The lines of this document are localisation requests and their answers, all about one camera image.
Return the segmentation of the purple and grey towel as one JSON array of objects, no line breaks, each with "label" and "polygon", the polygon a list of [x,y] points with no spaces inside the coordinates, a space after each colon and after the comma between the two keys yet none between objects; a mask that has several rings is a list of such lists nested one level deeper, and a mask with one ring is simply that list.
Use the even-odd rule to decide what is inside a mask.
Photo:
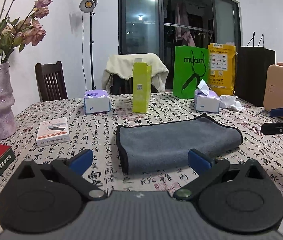
[{"label": "purple and grey towel", "polygon": [[243,136],[239,129],[202,114],[163,124],[119,125],[116,141],[123,173],[139,174],[184,167],[191,149],[217,157],[240,146]]}]

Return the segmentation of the beige leather bag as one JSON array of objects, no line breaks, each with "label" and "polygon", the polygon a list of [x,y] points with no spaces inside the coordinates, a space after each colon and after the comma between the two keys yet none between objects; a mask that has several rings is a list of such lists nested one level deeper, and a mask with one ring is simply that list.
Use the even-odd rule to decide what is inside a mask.
[{"label": "beige leather bag", "polygon": [[283,108],[283,62],[273,64],[267,70],[263,106],[268,112]]}]

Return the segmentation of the white flat box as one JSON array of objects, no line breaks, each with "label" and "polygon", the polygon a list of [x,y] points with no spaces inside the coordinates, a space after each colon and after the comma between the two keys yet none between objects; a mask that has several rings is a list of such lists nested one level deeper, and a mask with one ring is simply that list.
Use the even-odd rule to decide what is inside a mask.
[{"label": "white flat box", "polygon": [[67,118],[46,120],[40,123],[36,137],[37,147],[70,141]]}]

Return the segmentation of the calligraphy print tablecloth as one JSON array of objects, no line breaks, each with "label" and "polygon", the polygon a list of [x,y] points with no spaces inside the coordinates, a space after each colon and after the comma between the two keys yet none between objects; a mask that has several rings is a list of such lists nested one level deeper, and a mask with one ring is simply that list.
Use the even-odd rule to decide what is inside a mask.
[{"label": "calligraphy print tablecloth", "polygon": [[[272,122],[272,118],[261,107],[247,102],[243,103],[243,107],[241,112],[221,109],[213,115],[214,120],[236,127],[243,135],[240,147],[227,152],[225,158],[235,164],[244,163],[248,159],[258,160],[283,195],[283,136],[264,136],[260,131],[261,125]],[[84,178],[106,192],[173,192],[195,179],[196,173],[187,167],[136,176],[125,175],[120,167],[116,145],[118,125],[141,126],[192,119],[198,116],[193,101],[180,100],[171,93],[154,93],[147,113],[135,114],[131,108],[130,95],[113,96],[110,112],[94,115],[83,113],[82,99],[32,104],[16,116],[16,133],[3,140],[3,144],[12,147],[16,158],[0,177],[0,192],[23,159],[31,158],[37,163],[48,163],[58,157],[70,158],[85,148],[93,151],[94,158]],[[71,140],[43,148],[36,147],[35,139],[40,122],[60,117],[67,118]]]}]

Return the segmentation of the black paper bag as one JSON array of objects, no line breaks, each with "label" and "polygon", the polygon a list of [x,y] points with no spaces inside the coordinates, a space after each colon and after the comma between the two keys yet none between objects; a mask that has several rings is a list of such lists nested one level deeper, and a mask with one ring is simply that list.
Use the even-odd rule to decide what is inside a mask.
[{"label": "black paper bag", "polygon": [[240,47],[237,55],[235,96],[262,107],[267,71],[275,63],[275,51],[265,47]]}]

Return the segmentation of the open purple tissue pack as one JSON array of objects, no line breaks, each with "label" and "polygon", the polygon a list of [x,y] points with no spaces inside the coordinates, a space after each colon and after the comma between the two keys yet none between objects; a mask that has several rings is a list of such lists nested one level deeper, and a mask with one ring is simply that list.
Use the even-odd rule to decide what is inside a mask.
[{"label": "open purple tissue pack", "polygon": [[218,113],[220,110],[219,96],[206,84],[204,80],[199,82],[194,95],[195,110],[197,112]]}]

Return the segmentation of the crumpled white tissue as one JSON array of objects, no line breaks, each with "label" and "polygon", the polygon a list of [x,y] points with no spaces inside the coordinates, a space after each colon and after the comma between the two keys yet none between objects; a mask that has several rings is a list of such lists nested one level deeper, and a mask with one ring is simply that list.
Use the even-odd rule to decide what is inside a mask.
[{"label": "crumpled white tissue", "polygon": [[244,107],[237,100],[237,96],[231,95],[221,95],[220,98],[220,107],[225,109],[232,109],[237,112],[241,112],[244,110]]}]

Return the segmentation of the sealed purple tissue pack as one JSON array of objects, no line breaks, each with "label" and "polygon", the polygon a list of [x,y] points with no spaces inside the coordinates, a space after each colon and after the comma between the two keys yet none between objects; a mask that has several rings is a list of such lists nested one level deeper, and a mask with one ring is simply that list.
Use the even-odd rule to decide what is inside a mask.
[{"label": "sealed purple tissue pack", "polygon": [[111,110],[110,96],[106,90],[88,90],[84,94],[85,114],[104,113]]}]

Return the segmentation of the dark wooden chair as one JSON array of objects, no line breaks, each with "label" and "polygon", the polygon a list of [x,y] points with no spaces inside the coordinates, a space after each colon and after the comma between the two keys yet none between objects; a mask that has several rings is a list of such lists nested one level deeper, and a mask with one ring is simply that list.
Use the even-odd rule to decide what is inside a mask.
[{"label": "dark wooden chair", "polygon": [[61,61],[37,63],[35,75],[41,101],[68,99]]}]

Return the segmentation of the yellow paper bag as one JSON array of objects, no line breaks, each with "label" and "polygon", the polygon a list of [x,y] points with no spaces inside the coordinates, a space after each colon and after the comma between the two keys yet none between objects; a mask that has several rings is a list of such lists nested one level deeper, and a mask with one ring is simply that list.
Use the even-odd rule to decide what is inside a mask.
[{"label": "yellow paper bag", "polygon": [[236,47],[210,43],[208,86],[218,96],[234,95]]}]

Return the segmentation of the chair under cream cloth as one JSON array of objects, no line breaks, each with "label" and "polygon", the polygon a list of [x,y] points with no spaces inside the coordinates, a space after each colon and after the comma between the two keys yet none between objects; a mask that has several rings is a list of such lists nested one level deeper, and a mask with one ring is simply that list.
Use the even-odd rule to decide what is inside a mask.
[{"label": "chair under cream cloth", "polygon": [[121,78],[117,74],[110,74],[109,78],[103,84],[104,89],[110,95],[132,94],[133,92],[159,93],[160,87],[154,87],[151,74],[137,74],[130,77],[128,80]]}]

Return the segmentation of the green mucun paper bag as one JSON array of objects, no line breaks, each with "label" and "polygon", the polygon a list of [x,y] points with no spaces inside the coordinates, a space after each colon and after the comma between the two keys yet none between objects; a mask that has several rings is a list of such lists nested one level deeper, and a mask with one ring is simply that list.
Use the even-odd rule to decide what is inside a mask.
[{"label": "green mucun paper bag", "polygon": [[174,54],[173,95],[192,99],[201,80],[208,81],[209,50],[176,46]]}]

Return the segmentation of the cream cloth on chair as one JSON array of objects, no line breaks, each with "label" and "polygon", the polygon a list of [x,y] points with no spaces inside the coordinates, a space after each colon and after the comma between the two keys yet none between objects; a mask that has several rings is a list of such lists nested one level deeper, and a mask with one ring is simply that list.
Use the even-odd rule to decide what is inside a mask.
[{"label": "cream cloth on chair", "polygon": [[152,66],[151,84],[157,92],[164,93],[169,70],[159,56],[154,53],[111,55],[103,72],[101,88],[110,94],[110,88],[114,84],[113,75],[128,81],[133,77],[133,64],[135,62],[147,63],[147,65]]}]

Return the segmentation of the lime green snack box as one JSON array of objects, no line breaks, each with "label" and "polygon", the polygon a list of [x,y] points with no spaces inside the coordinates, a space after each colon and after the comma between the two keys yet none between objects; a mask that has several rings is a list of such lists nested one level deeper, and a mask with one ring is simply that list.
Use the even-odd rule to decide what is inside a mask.
[{"label": "lime green snack box", "polygon": [[146,62],[136,62],[133,65],[133,113],[146,113],[151,95],[152,66]]}]

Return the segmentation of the dried pink roses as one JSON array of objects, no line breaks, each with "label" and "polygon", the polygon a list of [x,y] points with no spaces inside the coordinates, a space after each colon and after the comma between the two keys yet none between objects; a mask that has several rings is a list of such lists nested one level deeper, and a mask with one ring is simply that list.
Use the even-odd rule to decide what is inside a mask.
[{"label": "dried pink roses", "polygon": [[7,63],[10,55],[25,46],[37,46],[47,32],[39,20],[49,15],[52,0],[36,0],[25,17],[10,18],[11,8],[16,0],[4,0],[0,12],[0,64]]}]

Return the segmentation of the dark framed glass door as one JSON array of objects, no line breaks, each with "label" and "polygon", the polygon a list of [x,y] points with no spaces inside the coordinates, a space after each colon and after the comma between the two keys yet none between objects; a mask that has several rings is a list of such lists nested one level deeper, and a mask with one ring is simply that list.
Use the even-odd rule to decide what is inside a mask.
[{"label": "dark framed glass door", "polygon": [[241,44],[235,0],[119,0],[119,53],[170,56],[176,46]]}]

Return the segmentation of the studio light on stand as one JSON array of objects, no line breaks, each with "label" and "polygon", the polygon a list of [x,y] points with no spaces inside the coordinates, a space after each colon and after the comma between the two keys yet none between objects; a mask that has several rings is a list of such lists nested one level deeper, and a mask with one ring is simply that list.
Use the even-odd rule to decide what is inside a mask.
[{"label": "studio light on stand", "polygon": [[81,36],[81,63],[82,72],[85,81],[85,89],[87,90],[87,79],[84,68],[84,39],[85,39],[85,25],[84,25],[84,14],[89,14],[90,25],[89,25],[89,42],[90,42],[90,74],[91,74],[91,86],[92,90],[96,89],[94,82],[94,69],[93,69],[93,35],[92,35],[92,18],[95,14],[94,9],[98,4],[98,0],[82,0],[79,4],[79,9],[81,11],[81,26],[82,26],[82,36]]}]

